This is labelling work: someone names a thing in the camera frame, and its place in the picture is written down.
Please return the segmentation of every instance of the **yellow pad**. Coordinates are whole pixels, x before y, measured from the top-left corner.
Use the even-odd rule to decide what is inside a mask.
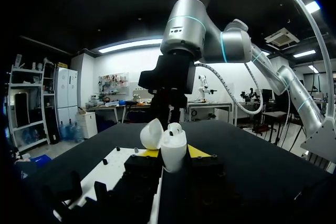
[[[188,145],[188,149],[189,149],[189,154],[190,157],[211,157],[211,155],[200,151],[199,149],[196,149],[195,147],[192,147],[191,145]]]
[[[158,154],[159,154],[159,150],[146,150],[144,153],[139,154],[138,156],[142,156],[142,157],[146,157],[146,156],[157,157]]]

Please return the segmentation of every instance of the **white cable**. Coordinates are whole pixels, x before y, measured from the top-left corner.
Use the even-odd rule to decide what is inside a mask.
[[[252,77],[254,83],[256,84],[257,89],[260,90],[260,89],[259,89],[259,85],[258,85],[256,79],[254,78],[254,76],[253,76],[251,70],[249,69],[249,67],[247,66],[246,63],[244,63],[244,65],[245,65],[245,67],[247,68],[249,74],[251,75],[251,77]],[[231,97],[231,99],[233,100],[233,102],[234,102],[234,103],[235,103],[241,110],[243,110],[245,113],[250,114],[250,115],[256,115],[256,114],[258,114],[258,113],[262,110],[262,107],[263,107],[263,96],[262,96],[262,95],[260,96],[260,106],[259,106],[259,108],[258,108],[256,111],[249,111],[249,110],[247,110],[246,108],[244,108],[244,107],[237,101],[237,99],[233,96],[233,94],[231,93],[230,89],[229,89],[228,86],[226,85],[224,79],[220,76],[220,74],[219,74],[215,69],[213,69],[213,68],[210,67],[209,65],[207,65],[207,64],[203,64],[203,63],[197,63],[197,64],[195,64],[195,66],[196,66],[196,67],[207,68],[207,69],[209,69],[212,73],[214,73],[215,76],[216,76],[216,77],[221,81],[221,83],[223,84],[224,88],[225,88],[226,91],[228,92],[228,94],[229,94],[229,96]]]
[[[281,135],[280,135],[280,139],[282,138],[282,136],[284,135],[284,132],[286,130],[287,127],[287,123],[288,123],[288,119],[289,119],[289,111],[290,111],[290,95],[289,95],[289,90],[287,87],[287,84],[284,82],[284,80],[282,78],[279,78],[274,71],[272,71],[271,69],[269,69],[261,60],[258,59],[258,57],[255,57],[254,55],[252,55],[261,65],[263,65],[274,77],[278,78],[281,80],[282,84],[285,86],[285,89],[287,91],[287,95],[288,95],[288,111],[287,111],[287,117],[286,117],[286,121],[285,121],[285,125],[281,131]]]

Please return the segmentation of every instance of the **bolt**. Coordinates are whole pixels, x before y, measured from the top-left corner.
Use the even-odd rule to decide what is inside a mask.
[[[217,175],[221,178],[225,176],[225,172],[217,173]]]

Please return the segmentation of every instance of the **black screw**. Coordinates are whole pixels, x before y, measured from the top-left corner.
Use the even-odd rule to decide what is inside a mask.
[[[213,203],[213,200],[212,199],[203,199],[202,203],[206,206],[209,206]]]
[[[217,175],[221,178],[225,176],[225,172],[217,173]]]
[[[135,201],[135,203],[141,203],[141,202],[143,202],[143,198],[142,198],[142,196],[137,195],[137,196],[134,197],[134,201]]]

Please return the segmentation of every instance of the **shelf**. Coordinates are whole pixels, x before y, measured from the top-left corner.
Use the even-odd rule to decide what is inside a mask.
[[[9,87],[15,88],[15,87],[42,87],[42,84],[40,83],[10,83]]]
[[[38,145],[38,144],[40,144],[40,143],[43,143],[43,142],[45,142],[45,141],[47,141],[46,138],[41,139],[41,140],[37,140],[36,142],[33,142],[33,143],[31,143],[31,144],[27,144],[27,145],[21,146],[21,147],[18,148],[18,149],[19,149],[19,152],[22,152],[22,151],[24,151],[24,150],[26,150],[26,149],[32,148],[33,146]]]
[[[38,122],[27,124],[27,125],[24,125],[24,126],[21,126],[21,127],[16,127],[16,128],[13,128],[13,131],[19,131],[19,130],[22,130],[22,129],[25,129],[25,128],[28,128],[28,127],[31,127],[31,126],[34,126],[34,125],[37,125],[37,124],[41,124],[41,123],[43,123],[43,121],[38,121]]]
[[[23,68],[13,68],[13,72],[43,73],[43,71],[31,70],[31,69],[23,69]]]

